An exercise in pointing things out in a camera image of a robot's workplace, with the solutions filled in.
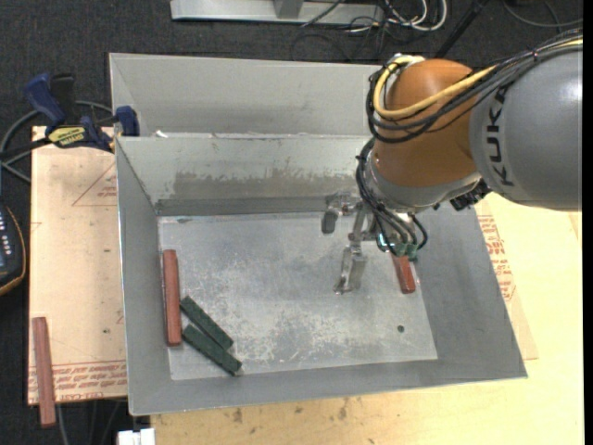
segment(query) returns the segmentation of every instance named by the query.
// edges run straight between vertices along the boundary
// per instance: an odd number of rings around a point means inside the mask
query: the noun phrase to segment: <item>black cable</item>
[[[115,407],[113,407],[113,411],[111,412],[111,415],[109,416],[109,419],[107,420],[107,423],[105,425],[105,431],[103,432],[103,437],[101,437],[101,441],[99,442],[99,445],[105,444],[105,440],[107,440],[109,432],[111,432],[111,426],[113,425],[113,421],[115,420],[115,416],[117,415],[118,409],[120,408],[121,404],[122,404],[122,402],[117,402],[115,404]]]
[[[543,23],[543,22],[539,22],[539,21],[532,21],[530,19],[526,19],[526,18],[522,17],[517,12],[515,12],[506,0],[502,0],[502,5],[513,17],[515,17],[519,21],[526,23],[528,25],[531,25],[531,26],[536,26],[538,28],[563,28],[563,27],[567,27],[567,26],[580,25],[583,22],[582,18],[574,19],[573,21],[565,21],[565,22],[558,21],[558,17],[554,13],[554,10],[552,9],[551,6],[549,6],[549,11],[552,13],[552,17],[556,20],[555,23]]]
[[[64,424],[64,414],[62,413],[62,406],[60,404],[57,404],[56,409],[59,433],[62,437],[62,443],[63,445],[69,445],[68,434],[66,433],[66,425]]]
[[[308,27],[314,23],[317,23],[320,19],[327,17],[330,13],[332,13],[338,5],[345,2],[346,0],[336,0],[333,4],[331,4],[328,8],[326,8],[322,13],[320,13],[317,17],[310,19],[307,23],[301,25],[301,28]]]
[[[77,100],[76,104],[79,106],[89,107],[92,110],[95,110],[96,108],[98,108],[98,109],[104,110],[105,112],[111,113],[110,107],[105,106],[100,103],[97,103],[97,102],[91,102],[91,101],[87,101],[87,100]],[[2,141],[0,141],[0,197],[2,196],[2,170],[6,170],[7,172],[10,172],[11,174],[18,177],[21,181],[23,181],[25,183],[29,183],[29,184],[31,183],[31,178],[29,178],[27,175],[25,175],[21,171],[15,169],[14,167],[10,166],[11,163],[28,155],[31,152],[30,150],[25,150],[24,153],[14,157],[13,159],[10,159],[8,161],[3,161],[3,159],[6,158],[6,153],[8,153],[8,155],[7,155],[8,157],[12,156],[11,152],[6,151],[6,147],[8,146],[8,144],[9,144],[10,140],[12,139],[12,137],[14,136],[14,134],[19,129],[21,129],[27,122],[34,120],[36,117],[38,117],[40,115],[42,115],[41,112],[39,112],[37,110],[32,110],[31,112],[20,117],[17,121],[15,121],[12,125],[10,125],[10,127],[8,128],[8,130],[2,137]],[[37,144],[37,142],[33,142],[33,144],[35,144],[35,145],[33,145],[33,147],[31,149],[37,148],[42,145],[46,145],[45,143],[42,143],[41,141],[38,141],[38,142],[39,142],[39,144]]]
[[[428,242],[428,232],[424,228],[423,224],[420,221],[418,221],[418,218],[416,218],[416,216],[414,214],[411,214],[410,217],[413,220],[414,224],[416,224],[416,226],[418,226],[418,229],[420,229],[420,232],[423,234],[423,241],[418,245],[418,250],[420,250],[421,248],[426,246],[426,243]]]

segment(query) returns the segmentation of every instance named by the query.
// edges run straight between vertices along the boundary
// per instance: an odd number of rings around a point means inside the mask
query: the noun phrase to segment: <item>metal stand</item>
[[[172,0],[174,20],[264,21],[306,23],[335,0]],[[380,18],[375,5],[340,4],[318,22],[345,25],[358,17]]]

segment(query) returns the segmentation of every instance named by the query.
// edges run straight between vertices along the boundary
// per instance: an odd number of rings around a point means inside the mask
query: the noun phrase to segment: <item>wire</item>
[[[424,228],[423,224],[420,221],[418,221],[418,218],[416,218],[416,216],[414,214],[411,214],[410,217],[411,217],[412,221],[414,222],[414,224],[416,224],[418,226],[418,229],[420,229],[420,232],[423,234],[423,241],[418,245],[418,250],[420,250],[421,248],[426,246],[426,243],[428,242],[428,232]]]
[[[110,107],[108,107],[104,104],[97,103],[97,102],[91,102],[88,100],[77,100],[76,104],[79,106],[89,107],[91,109],[97,108],[100,110],[104,110],[105,112],[111,113]],[[11,156],[10,154],[11,154],[12,150],[7,151],[6,148],[8,147],[8,144],[9,144],[10,140],[12,139],[12,137],[14,136],[14,134],[20,128],[22,128],[27,122],[34,120],[36,117],[38,117],[40,115],[42,115],[41,112],[39,112],[37,110],[32,110],[31,112],[20,117],[17,121],[15,121],[12,125],[10,125],[10,127],[6,131],[5,135],[2,137],[2,141],[0,141],[0,197],[2,196],[2,170],[6,170],[7,172],[13,174],[14,176],[16,176],[17,178],[19,178],[21,181],[23,181],[25,183],[28,183],[28,184],[31,183],[31,178],[29,176],[27,176],[23,172],[21,172],[11,166],[12,163],[29,155],[31,153],[30,150],[27,150],[24,147],[20,147],[20,148],[25,149],[24,153],[21,153],[21,154],[17,155],[16,157],[9,159],[7,161],[1,161],[1,160],[5,156],[9,156],[9,157]],[[33,145],[30,147],[30,149],[34,149],[34,148],[37,148],[38,146],[45,145],[41,141],[38,141],[38,142],[33,142]]]
[[[448,14],[447,0],[438,0],[438,3],[439,3],[438,7],[440,7],[439,8],[440,9],[440,18],[436,23],[434,23],[430,26],[422,25],[422,23],[424,23],[427,20],[428,14],[429,14],[429,5],[426,0],[419,0],[420,3],[422,4],[422,9],[423,9],[422,14],[416,15],[409,19],[402,17],[401,14],[396,10],[395,2],[393,2],[391,0],[382,0],[382,1],[385,4],[387,20],[390,23],[393,23],[395,25],[401,25],[404,27],[409,27],[409,28],[412,28],[413,30],[417,30],[419,32],[432,32],[432,31],[438,30],[439,28],[441,28],[443,26],[443,24],[445,24],[445,21],[447,19],[447,14]]]
[[[340,5],[344,1],[346,1],[346,0],[336,0],[329,7],[327,7],[322,13],[320,13],[317,17],[310,19],[307,23],[302,24],[301,28],[305,28],[309,25],[317,23],[320,19],[327,17],[330,13],[332,13],[337,8],[338,5]]]
[[[120,406],[122,404],[123,404],[123,402],[119,402],[119,401],[115,404],[115,407],[113,408],[113,411],[111,412],[111,415],[109,416],[109,419],[107,420],[107,424],[105,425],[105,431],[103,432],[103,437],[101,437],[101,441],[99,442],[99,445],[104,445],[105,440],[107,440],[107,436],[109,435],[109,432],[111,432],[111,426],[113,425],[115,416],[118,413],[118,409],[120,408]]]
[[[410,64],[423,60],[421,57],[415,56],[396,57],[381,70],[375,72],[370,78],[370,90],[367,95],[367,116],[371,133],[375,138],[386,143],[411,140],[428,132],[438,118],[469,101],[476,95],[491,91],[500,87],[502,84],[516,80],[525,71],[549,57],[553,57],[559,53],[582,50],[582,45],[582,29],[568,31],[554,39],[548,40],[540,47],[523,51],[519,55],[504,59],[484,70],[475,71],[443,91],[426,97],[415,104],[397,110],[387,110],[385,103],[382,105],[382,94],[386,90],[389,79],[392,77],[397,78],[399,73]],[[411,117],[422,115],[423,111],[445,97],[449,98],[449,100],[439,110],[429,116],[410,121]],[[406,134],[386,137],[377,132],[377,127],[389,131],[406,132]]]
[[[539,21],[532,21],[530,19],[526,19],[519,15],[517,12],[515,12],[506,0],[502,0],[502,5],[504,5],[505,9],[516,19],[528,25],[536,26],[538,28],[564,28],[567,26],[580,25],[583,22],[583,19],[574,19],[573,21],[560,22],[558,21],[558,17],[556,16],[554,9],[548,4],[548,2],[545,3],[548,7],[549,12],[552,14],[552,17],[556,20],[555,23],[543,23]]]
[[[95,434],[95,423],[96,423],[96,411],[98,400],[93,401],[93,411],[91,413],[91,424],[89,426],[89,437],[88,437],[88,444],[93,445],[93,435]]]
[[[66,425],[64,424],[64,414],[62,413],[62,406],[60,404],[57,404],[56,409],[57,421],[59,423],[59,433],[62,437],[62,443],[64,445],[69,445],[68,434],[66,433]]]

